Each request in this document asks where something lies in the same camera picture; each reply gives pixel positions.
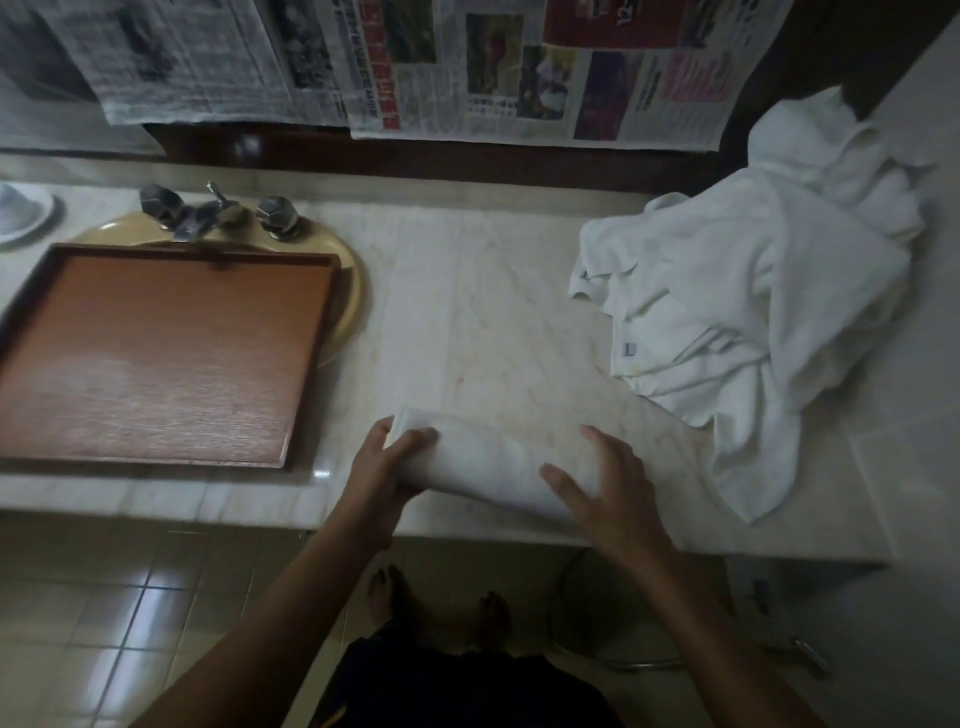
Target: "sink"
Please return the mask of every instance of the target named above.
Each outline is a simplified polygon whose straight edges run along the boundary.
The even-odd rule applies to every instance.
[[[256,248],[274,253],[314,253],[340,257],[340,273],[331,294],[328,324],[318,353],[318,364],[330,361],[347,344],[363,317],[366,283],[359,258],[350,247],[321,223],[300,218],[301,230],[291,242],[274,240],[255,221],[231,230],[211,231],[198,245],[204,247]],[[182,246],[171,233],[143,212],[131,212],[82,232],[71,242],[91,246]]]

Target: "pile of white towels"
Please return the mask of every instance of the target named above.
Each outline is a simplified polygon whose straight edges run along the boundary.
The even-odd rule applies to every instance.
[[[839,88],[778,103],[748,152],[696,197],[584,225],[569,295],[613,316],[614,376],[690,425],[713,422],[710,474],[752,522],[796,478],[801,410],[889,321],[924,223]]]

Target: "newspaper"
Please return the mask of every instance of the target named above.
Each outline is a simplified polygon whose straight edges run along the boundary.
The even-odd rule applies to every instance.
[[[162,155],[139,127],[115,128],[43,18],[0,7],[0,148]]]
[[[111,124],[346,124],[313,0],[31,2]]]
[[[712,151],[792,0],[318,0],[358,137]]]

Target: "folded white towel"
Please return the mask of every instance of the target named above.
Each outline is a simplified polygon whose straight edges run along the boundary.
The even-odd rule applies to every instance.
[[[595,458],[571,461],[557,450],[521,443],[492,427],[440,412],[401,407],[387,446],[408,429],[419,427],[436,427],[440,432],[435,446],[400,466],[400,477],[420,488],[490,500],[560,522],[570,522],[570,513],[540,478],[543,463],[566,470],[585,493],[599,493]]]
[[[922,229],[906,174],[832,88],[768,111],[749,167],[697,197],[584,225],[569,295],[613,316],[614,376],[713,421],[714,482],[751,522],[786,497],[801,410],[874,344]]]

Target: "foot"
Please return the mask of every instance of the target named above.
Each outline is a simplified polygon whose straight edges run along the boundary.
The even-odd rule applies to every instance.
[[[471,643],[476,645],[480,652],[506,652],[507,641],[512,633],[507,600],[496,592],[487,592],[487,595],[480,599],[480,610]]]
[[[373,629],[379,629],[388,621],[400,621],[414,625],[416,612],[410,587],[403,573],[391,564],[386,569],[378,569],[370,577],[367,586],[367,606]]]

